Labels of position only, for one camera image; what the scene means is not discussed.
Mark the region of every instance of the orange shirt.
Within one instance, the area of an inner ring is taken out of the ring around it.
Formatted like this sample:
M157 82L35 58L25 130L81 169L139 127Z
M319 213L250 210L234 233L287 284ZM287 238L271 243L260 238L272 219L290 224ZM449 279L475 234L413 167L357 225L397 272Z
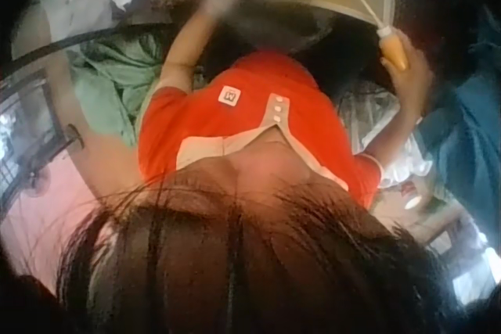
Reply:
M273 124L295 142L294 149L332 173L355 201L370 205L381 179L379 164L370 156L352 155L330 99L303 66L273 52L240 59L191 95L175 88L155 93L139 135L141 172L152 181L182 168L179 156L189 144L193 148L207 139L224 145Z

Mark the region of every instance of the white sleeve cuff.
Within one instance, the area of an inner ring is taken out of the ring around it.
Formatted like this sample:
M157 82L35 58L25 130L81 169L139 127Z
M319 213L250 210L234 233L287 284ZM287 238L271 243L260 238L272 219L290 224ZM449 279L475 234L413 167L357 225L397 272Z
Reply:
M363 156L369 160L372 160L379 167L379 171L381 172L381 180L382 180L383 176L384 176L384 169L383 169L383 166L381 166L381 163L379 163L379 160L377 160L373 156L370 156L369 154L365 154L365 153L360 153L359 156Z

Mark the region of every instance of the pink wall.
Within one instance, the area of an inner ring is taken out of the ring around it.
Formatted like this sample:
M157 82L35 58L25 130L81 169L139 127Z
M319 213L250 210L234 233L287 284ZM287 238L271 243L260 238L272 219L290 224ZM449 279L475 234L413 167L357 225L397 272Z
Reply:
M96 199L66 152L49 164L50 187L42 197L23 193L0 225L12 262L54 290L62 248Z

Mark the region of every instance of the fabric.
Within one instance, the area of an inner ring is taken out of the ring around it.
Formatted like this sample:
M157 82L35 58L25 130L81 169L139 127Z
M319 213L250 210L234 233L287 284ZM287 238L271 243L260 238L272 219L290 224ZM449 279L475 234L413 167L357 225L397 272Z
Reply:
M289 132L297 149L304 149L310 160L345 182L358 203L370 205L380 168L369 158L351 154L331 101L308 71L273 52L242 58L191 95L175 88L159 91L142 121L139 166L144 178L152 181L178 169L178 156L188 138L225 140L272 125L285 135Z
M136 146L142 117L164 61L162 34L116 35L68 52L75 94L90 128Z
M501 28L481 11L472 53L477 72L459 87L448 86L416 130L424 155L433 159L446 189L500 249Z

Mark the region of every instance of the yellow bottle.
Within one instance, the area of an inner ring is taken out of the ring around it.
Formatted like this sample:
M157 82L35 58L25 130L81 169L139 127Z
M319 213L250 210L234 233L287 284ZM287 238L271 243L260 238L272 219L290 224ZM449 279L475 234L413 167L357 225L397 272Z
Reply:
M395 33L392 27L383 27L377 31L380 42L379 46L383 56L389 60L398 70L407 70L409 61L405 54L404 46L400 37Z

